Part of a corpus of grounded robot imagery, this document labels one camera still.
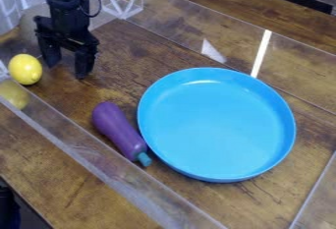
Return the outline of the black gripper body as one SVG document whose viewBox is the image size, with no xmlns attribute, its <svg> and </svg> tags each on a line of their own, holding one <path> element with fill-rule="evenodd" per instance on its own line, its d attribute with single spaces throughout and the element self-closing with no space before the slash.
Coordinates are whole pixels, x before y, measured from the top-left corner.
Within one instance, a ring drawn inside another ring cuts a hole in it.
<svg viewBox="0 0 336 229">
<path fill-rule="evenodd" d="M 98 40 L 88 31 L 89 21 L 98 15 L 89 14 L 89 0 L 45 0 L 49 16 L 34 16 L 40 48 L 56 48 L 61 42 L 96 47 Z"/>
</svg>

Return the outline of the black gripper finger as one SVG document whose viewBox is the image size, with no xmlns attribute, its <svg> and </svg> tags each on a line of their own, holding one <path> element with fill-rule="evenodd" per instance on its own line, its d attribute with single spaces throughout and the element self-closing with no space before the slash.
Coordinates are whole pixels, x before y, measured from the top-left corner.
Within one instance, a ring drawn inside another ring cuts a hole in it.
<svg viewBox="0 0 336 229">
<path fill-rule="evenodd" d="M 97 50 L 90 47 L 80 47 L 74 52 L 74 77 L 84 79 L 93 70 Z"/>
<path fill-rule="evenodd" d="M 45 64 L 52 68 L 61 59 L 60 46 L 49 37 L 38 37 L 41 57 Z"/>
</svg>

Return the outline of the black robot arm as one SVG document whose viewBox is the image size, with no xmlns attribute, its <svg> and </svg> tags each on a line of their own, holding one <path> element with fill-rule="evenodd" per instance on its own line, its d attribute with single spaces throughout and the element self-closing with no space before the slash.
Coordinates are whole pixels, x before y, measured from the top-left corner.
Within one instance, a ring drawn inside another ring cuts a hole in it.
<svg viewBox="0 0 336 229">
<path fill-rule="evenodd" d="M 53 67 L 61 60 L 64 48 L 74 53 L 74 77 L 85 78 L 92 72 L 98 39 L 88 30 L 89 21 L 98 15 L 89 14 L 89 0 L 45 0 L 49 16 L 34 16 L 36 37 L 45 64 Z"/>
</svg>

